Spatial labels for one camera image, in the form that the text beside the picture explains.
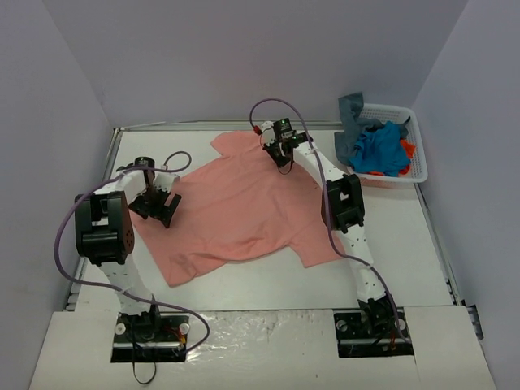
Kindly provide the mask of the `pink t shirt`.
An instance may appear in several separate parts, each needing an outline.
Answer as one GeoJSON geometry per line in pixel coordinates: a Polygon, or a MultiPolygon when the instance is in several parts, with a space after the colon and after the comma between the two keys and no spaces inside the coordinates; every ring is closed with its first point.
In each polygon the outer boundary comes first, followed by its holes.
{"type": "Polygon", "coordinates": [[[304,267],[338,258],[321,216],[322,190],[302,168],[278,172],[257,137],[218,135],[219,158],[182,177],[170,227],[132,214],[132,224],[170,287],[289,247],[304,267]]]}

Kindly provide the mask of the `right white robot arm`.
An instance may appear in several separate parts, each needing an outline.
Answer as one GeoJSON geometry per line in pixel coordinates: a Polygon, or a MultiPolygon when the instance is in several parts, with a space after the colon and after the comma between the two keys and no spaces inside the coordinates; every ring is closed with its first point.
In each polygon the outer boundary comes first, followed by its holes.
{"type": "Polygon", "coordinates": [[[255,128],[262,148],[277,167],[300,167],[322,189],[322,217],[329,233],[336,232],[341,244],[332,248],[347,258],[357,289],[362,330],[377,336],[395,324],[395,303],[380,274],[364,228],[365,207],[361,182],[357,175],[336,167],[314,144],[307,131],[297,132],[288,119],[266,121],[255,128]]]}

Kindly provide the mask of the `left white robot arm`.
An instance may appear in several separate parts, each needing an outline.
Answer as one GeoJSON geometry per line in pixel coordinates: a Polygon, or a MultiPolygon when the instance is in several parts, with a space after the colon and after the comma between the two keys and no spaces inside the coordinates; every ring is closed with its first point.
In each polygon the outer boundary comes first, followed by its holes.
{"type": "Polygon", "coordinates": [[[169,228],[182,199],[171,194],[180,176],[166,165],[156,168],[148,157],[136,158],[117,172],[116,178],[86,198],[76,197],[76,248],[105,274],[115,291],[120,303],[118,327],[153,340],[163,332],[164,321],[132,256],[136,239],[131,213],[169,228]]]}

